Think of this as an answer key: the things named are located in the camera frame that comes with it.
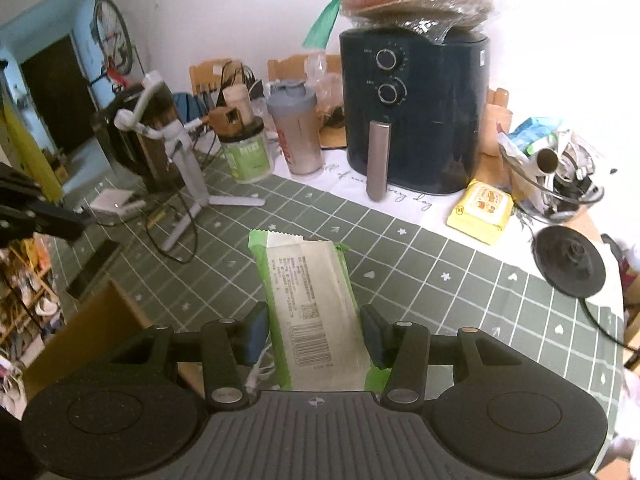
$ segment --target air fryer handle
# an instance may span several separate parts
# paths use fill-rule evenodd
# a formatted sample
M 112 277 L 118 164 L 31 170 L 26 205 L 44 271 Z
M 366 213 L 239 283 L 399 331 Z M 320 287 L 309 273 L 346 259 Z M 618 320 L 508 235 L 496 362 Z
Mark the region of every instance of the air fryer handle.
M 389 166 L 391 124 L 369 122 L 369 155 L 367 157 L 367 195 L 380 202 L 386 195 L 386 174 Z

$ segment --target dark door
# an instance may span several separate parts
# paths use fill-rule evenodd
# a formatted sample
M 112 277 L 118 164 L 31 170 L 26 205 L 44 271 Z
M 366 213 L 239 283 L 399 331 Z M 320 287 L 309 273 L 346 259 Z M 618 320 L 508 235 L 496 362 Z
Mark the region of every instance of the dark door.
M 65 36 L 20 66 L 33 102 L 59 150 L 71 153 L 94 135 L 94 102 Z

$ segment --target white cloth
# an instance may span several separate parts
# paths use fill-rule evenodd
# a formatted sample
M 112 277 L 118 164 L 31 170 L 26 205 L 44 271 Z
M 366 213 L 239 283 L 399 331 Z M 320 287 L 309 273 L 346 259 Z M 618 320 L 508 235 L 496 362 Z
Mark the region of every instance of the white cloth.
M 366 177 L 351 168 L 344 150 L 327 150 L 323 152 L 323 155 L 324 168 L 322 171 L 308 176 L 290 174 L 284 157 L 281 154 L 277 155 L 274 173 L 280 177 L 330 192 L 405 222 L 419 225 L 542 278 L 531 253 L 531 231 L 528 227 L 523 226 L 515 216 L 511 216 L 500 241 L 495 246 L 489 246 L 446 224 L 449 213 L 462 196 L 463 191 L 447 196 L 433 196 L 408 191 L 397 186 L 388 186 L 388 193 L 384 200 L 373 202 L 366 193 Z M 545 224 L 542 222 L 533 221 L 533 232 L 537 232 L 543 227 Z M 622 318 L 622 286 L 620 285 L 618 263 L 608 245 L 597 242 L 593 242 L 593 244 L 602 256 L 607 270 L 607 278 L 602 290 L 589 298 L 589 301 L 598 306 L 608 306 L 616 316 Z

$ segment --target air fryer knob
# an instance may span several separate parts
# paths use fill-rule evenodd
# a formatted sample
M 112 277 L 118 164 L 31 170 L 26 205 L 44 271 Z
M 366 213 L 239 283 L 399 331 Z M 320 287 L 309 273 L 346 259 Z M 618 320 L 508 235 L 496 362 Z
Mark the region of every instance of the air fryer knob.
M 402 101 L 405 96 L 406 88 L 399 79 L 392 79 L 378 87 L 378 97 L 384 105 L 395 105 Z
M 401 54 L 390 48 L 382 48 L 376 54 L 376 65 L 380 70 L 393 70 L 402 63 Z

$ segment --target bicycle wheel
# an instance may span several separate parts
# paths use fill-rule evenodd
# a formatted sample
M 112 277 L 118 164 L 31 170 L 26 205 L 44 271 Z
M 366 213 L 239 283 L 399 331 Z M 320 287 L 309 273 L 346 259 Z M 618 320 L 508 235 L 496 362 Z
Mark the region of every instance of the bicycle wheel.
M 108 66 L 121 75 L 127 75 L 133 67 L 133 48 L 127 25 L 113 0 L 96 0 L 94 22 L 98 45 Z

